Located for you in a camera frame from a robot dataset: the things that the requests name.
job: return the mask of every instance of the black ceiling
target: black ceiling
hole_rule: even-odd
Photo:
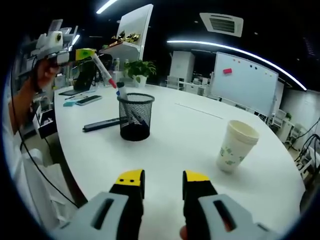
[[[167,44],[167,40],[184,39],[224,44],[256,54],[292,74],[307,89],[320,91],[320,46],[316,45],[320,43],[320,28],[316,3],[312,0],[300,3],[292,0],[118,0],[102,14],[96,14],[106,1],[55,0],[54,4],[44,1],[33,4],[32,28],[28,28],[27,32],[31,38],[37,38],[48,30],[52,19],[62,18],[64,27],[79,25],[81,39],[77,48],[100,49],[103,44],[110,43],[110,38],[117,33],[117,20],[121,16],[146,4],[153,4],[144,59],[156,61],[159,78],[169,74],[169,53],[173,50],[192,48],[225,52],[199,45],[178,47]],[[208,32],[199,13],[243,18],[242,37]],[[312,51],[307,49],[306,41]],[[237,52],[232,54],[248,58]],[[195,52],[195,55],[196,71],[206,75],[213,70],[214,54]],[[294,89],[301,89],[285,75],[279,76]]]

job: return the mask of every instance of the mesh pencil holder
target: mesh pencil holder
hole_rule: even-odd
[[[141,141],[150,135],[151,110],[155,98],[143,93],[128,93],[127,99],[117,97],[120,135],[128,141]]]

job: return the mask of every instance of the white paper cup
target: white paper cup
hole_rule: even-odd
[[[228,123],[226,134],[216,160],[217,166],[232,173],[257,144],[259,133],[251,126],[237,120]]]

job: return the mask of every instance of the whiteboard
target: whiteboard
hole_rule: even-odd
[[[224,74],[224,69],[232,69],[232,73]],[[275,71],[241,57],[217,52],[210,92],[269,116],[274,108],[277,81]]]

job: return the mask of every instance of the round table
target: round table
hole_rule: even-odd
[[[251,212],[253,220],[284,233],[299,217],[305,187],[297,167],[277,136],[257,116],[242,109],[187,92],[147,85],[127,92],[155,97],[150,136],[130,142],[120,127],[88,133],[86,124],[119,117],[116,90],[99,88],[88,95],[102,99],[85,106],[63,107],[65,96],[55,91],[54,109],[59,140],[69,169],[90,200],[108,192],[117,177],[145,170],[144,215],[139,239],[179,238],[185,224],[182,200],[184,170],[207,175],[219,194],[227,194]],[[233,174],[215,164],[227,122],[243,121],[260,134],[257,145]]]

